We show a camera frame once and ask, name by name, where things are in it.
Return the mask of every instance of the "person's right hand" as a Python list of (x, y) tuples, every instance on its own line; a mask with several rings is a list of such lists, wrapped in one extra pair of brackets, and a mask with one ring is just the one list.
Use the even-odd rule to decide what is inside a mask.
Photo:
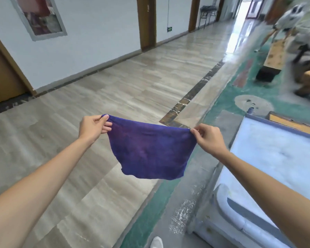
[(191, 133), (195, 136), (199, 146), (215, 158), (218, 159), (221, 155), (229, 152), (218, 127), (199, 124), (191, 129)]

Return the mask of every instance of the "wooden bench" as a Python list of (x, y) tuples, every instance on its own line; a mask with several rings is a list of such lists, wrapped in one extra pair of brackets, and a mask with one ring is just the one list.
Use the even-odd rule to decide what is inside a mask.
[(272, 43), (262, 68), (258, 71), (256, 79), (263, 82), (272, 82), (285, 64), (285, 41), (283, 39)]
[(302, 97), (310, 95), (310, 70), (303, 74), (301, 83), (303, 86), (295, 91), (295, 94)]

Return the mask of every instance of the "gray picture frame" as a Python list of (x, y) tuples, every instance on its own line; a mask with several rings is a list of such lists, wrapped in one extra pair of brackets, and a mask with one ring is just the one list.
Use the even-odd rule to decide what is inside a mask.
[(52, 4), (52, 7), (54, 9), (55, 15), (56, 15), (56, 17), (58, 19), (58, 22), (59, 22), (59, 24), (61, 26), (62, 31), (61, 32), (57, 32), (57, 33), (45, 34), (45, 35), (35, 35), (33, 30), (32, 30), (32, 28), (31, 28), (31, 26), (30, 26), (30, 24), (29, 24), (29, 21), (25, 17), (25, 15), (23, 13), (23, 10), (19, 6), (17, 0), (11, 0), (11, 2), (12, 2), (13, 7), (15, 8), (16, 12), (18, 13), (19, 17), (21, 18), (21, 20), (22, 20), (26, 30), (30, 34), (31, 39), (33, 41), (46, 40), (46, 39), (50, 39), (50, 38), (55, 38), (55, 37), (59, 37), (59, 36), (66, 36), (66, 35), (68, 35), (54, 0), (50, 0), (50, 2)]

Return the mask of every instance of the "forearm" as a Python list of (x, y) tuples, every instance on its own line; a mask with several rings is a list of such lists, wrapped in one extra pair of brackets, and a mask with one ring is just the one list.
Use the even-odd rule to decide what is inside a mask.
[(297, 247), (310, 247), (310, 200), (252, 165), (225, 153), (219, 160)]
[(0, 247), (20, 247), (90, 143), (76, 140), (0, 195)]

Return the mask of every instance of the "person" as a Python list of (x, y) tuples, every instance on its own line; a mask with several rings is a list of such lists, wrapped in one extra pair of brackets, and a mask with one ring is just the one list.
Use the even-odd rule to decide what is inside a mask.
[[(22, 246), (85, 151), (100, 134), (111, 130), (108, 118), (83, 117), (72, 144), (0, 195), (0, 248)], [(296, 247), (310, 247), (309, 199), (229, 152), (219, 128), (199, 124), (191, 133), (203, 150), (231, 171)], [(163, 248), (162, 240), (154, 238), (151, 248)]]
[(295, 25), (298, 23), (298, 21), (304, 16), (304, 8), (305, 4), (302, 3), (300, 5), (295, 5), (292, 9), (286, 11), (276, 22), (275, 25), (273, 25), (272, 30), (268, 35), (264, 38), (262, 43), (260, 44), (260, 47), (255, 50), (255, 52), (258, 52), (262, 46), (268, 41), (268, 39), (273, 35), (272, 43), (274, 42), (275, 38), (277, 37), (280, 30), (283, 30), (286, 35), (284, 41), (290, 36), (292, 29), (295, 27)]

